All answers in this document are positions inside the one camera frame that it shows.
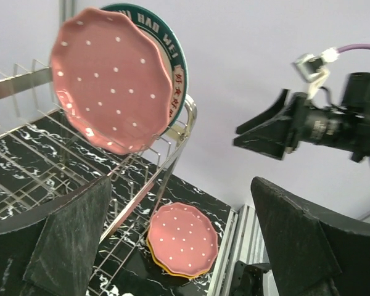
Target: cable connector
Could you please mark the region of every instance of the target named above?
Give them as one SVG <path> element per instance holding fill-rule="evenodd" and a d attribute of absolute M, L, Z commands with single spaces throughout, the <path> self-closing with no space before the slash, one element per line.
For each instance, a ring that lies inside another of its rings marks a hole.
<path fill-rule="evenodd" d="M 320 55 L 321 59 L 324 61 L 324 64 L 329 64 L 335 62 L 339 58 L 339 52 L 337 48 L 331 47 L 326 49 Z"/>
<path fill-rule="evenodd" d="M 293 62 L 293 66 L 304 81 L 312 83 L 321 76 L 319 69 L 323 67 L 323 60 L 313 54 L 304 54 Z"/>

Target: countertop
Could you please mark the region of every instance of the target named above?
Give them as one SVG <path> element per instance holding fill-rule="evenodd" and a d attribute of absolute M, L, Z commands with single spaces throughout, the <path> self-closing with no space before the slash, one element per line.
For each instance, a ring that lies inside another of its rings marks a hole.
<path fill-rule="evenodd" d="M 101 175 L 101 172 L 108 173 L 115 166 L 112 161 L 115 155 L 110 158 L 87 142 L 72 141 L 72 137 L 57 124 L 63 115 L 56 112 L 51 116 L 0 138 L 0 219 L 24 212 L 32 205 L 41 203 L 42 199 L 47 201 L 65 194 L 80 185 L 74 180 L 90 181 Z M 25 144 L 30 145 L 31 149 L 25 147 Z M 59 165 L 63 157 L 62 145 L 69 146 L 72 151 L 72 154 L 67 154 L 67 167 L 70 170 L 66 174 L 60 172 Z M 145 164 L 132 164 L 124 173 L 124 176 L 133 180 L 135 189 L 142 184 L 146 167 L 149 172 L 156 170 L 155 165 L 149 162 Z M 73 174 L 72 179 L 67 178 L 69 174 Z M 33 181 L 36 176 L 40 179 L 38 183 Z M 122 179 L 112 185 L 113 197 L 118 200 L 121 209 L 129 201 L 129 187 Z M 214 266 L 207 274 L 189 280 L 170 276 L 152 261 L 145 236 L 157 189 L 155 185 L 119 230 L 101 243 L 87 295 L 207 294 Z M 230 206 L 174 175 L 168 181 L 160 205 L 173 202 L 193 205 L 202 211 L 212 222 L 221 242 Z M 116 210 L 112 204 L 107 223 Z"/>

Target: stacked plates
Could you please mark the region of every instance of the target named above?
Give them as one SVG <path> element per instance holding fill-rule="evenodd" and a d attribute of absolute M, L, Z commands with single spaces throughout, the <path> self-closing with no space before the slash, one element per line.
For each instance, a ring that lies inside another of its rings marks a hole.
<path fill-rule="evenodd" d="M 210 220 L 183 203 L 164 205 L 153 215 L 147 245 L 157 265 L 188 279 L 207 273 L 218 255 L 218 235 Z"/>
<path fill-rule="evenodd" d="M 127 16 L 159 49 L 173 87 L 168 114 L 172 125 L 181 113 L 188 85 L 185 55 L 178 38 L 164 20 L 141 6 L 117 3 L 105 6 L 102 10 Z"/>

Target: dark green plate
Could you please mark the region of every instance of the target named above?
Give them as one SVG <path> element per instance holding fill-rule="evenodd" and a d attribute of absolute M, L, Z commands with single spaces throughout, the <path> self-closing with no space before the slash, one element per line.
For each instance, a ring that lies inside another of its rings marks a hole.
<path fill-rule="evenodd" d="M 125 14 L 159 48 L 166 70 L 173 82 L 170 126 L 173 125 L 184 105 L 187 93 L 187 66 L 177 37 L 160 17 L 143 7 L 118 3 L 105 6 L 102 10 Z"/>

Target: white wall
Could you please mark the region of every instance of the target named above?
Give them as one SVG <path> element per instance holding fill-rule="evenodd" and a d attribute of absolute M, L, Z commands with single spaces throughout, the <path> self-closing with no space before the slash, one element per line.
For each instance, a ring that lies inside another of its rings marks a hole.
<path fill-rule="evenodd" d="M 51 47 L 59 28 L 59 1 L 53 0 L 2 0 L 0 1 L 0 72 L 11 76 L 14 64 L 18 63 L 31 70 L 33 59 L 48 64 Z M 41 108 L 52 108 L 49 87 L 40 87 Z M 34 112 L 31 92 L 17 96 L 20 115 L 25 118 L 38 118 Z M 21 122 L 13 111 L 11 99 L 0 101 L 0 124 L 3 129 L 15 128 Z"/>
<path fill-rule="evenodd" d="M 231 146 L 237 125 L 269 107 L 281 88 L 302 90 L 290 63 L 327 47 L 370 43 L 370 0 L 245 1 L 139 0 L 165 19 L 180 39 L 190 72 L 189 94 L 199 118 L 176 174 L 234 206 L 252 203 L 250 182 L 263 176 L 338 212 L 370 210 L 369 163 L 349 154 L 302 144 L 278 162 Z M 87 6 L 106 0 L 78 0 Z M 0 2 L 0 68 L 47 60 L 58 1 Z M 370 71 L 370 52 L 343 55 L 327 85 L 339 100 L 345 75 Z"/>

